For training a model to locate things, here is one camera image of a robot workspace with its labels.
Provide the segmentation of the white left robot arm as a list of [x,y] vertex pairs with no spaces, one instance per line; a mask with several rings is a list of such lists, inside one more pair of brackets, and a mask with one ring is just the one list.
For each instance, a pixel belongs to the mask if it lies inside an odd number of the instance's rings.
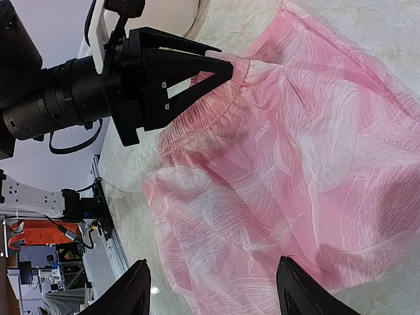
[[124,146],[139,129],[166,127],[233,76],[210,46],[149,27],[125,30],[144,1],[93,1],[85,23],[91,55],[44,68],[10,1],[1,2],[1,158],[17,140],[112,118]]

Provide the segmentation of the pink patterned shorts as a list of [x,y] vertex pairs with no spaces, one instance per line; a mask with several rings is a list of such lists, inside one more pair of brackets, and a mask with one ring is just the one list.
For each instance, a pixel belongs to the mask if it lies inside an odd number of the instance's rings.
[[283,255],[328,290],[378,278],[419,237],[419,103],[289,1],[224,59],[143,184],[172,290],[194,314],[277,314]]

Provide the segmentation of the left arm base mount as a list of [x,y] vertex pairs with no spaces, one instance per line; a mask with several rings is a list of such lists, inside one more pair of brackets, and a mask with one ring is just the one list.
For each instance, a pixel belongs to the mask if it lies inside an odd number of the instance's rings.
[[62,189],[62,197],[64,198],[64,210],[62,212],[62,220],[64,222],[81,223],[84,219],[91,219],[95,223],[103,219],[104,210],[106,209],[102,197],[90,197],[91,188],[98,188],[98,182],[101,177],[96,177],[94,182],[81,190]]

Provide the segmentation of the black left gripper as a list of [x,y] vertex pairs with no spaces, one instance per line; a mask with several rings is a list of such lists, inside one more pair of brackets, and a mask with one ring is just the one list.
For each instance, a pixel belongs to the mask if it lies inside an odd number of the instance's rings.
[[[155,49],[143,53],[143,48]],[[122,145],[139,144],[138,129],[166,127],[194,102],[232,78],[234,67],[230,62],[194,55],[207,51],[221,52],[153,28],[131,30],[128,38],[106,45],[101,87]],[[201,72],[209,76],[168,97],[168,88]]]

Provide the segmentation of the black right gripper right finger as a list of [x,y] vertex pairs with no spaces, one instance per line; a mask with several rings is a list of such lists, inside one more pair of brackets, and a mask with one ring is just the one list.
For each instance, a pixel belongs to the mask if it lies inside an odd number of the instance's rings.
[[276,285],[283,315],[358,315],[328,293],[291,257],[280,258]]

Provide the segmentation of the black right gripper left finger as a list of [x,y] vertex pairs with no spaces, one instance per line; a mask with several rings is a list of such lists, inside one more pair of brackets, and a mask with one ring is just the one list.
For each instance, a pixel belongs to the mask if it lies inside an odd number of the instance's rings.
[[147,260],[136,261],[81,315],[149,315],[151,273]]

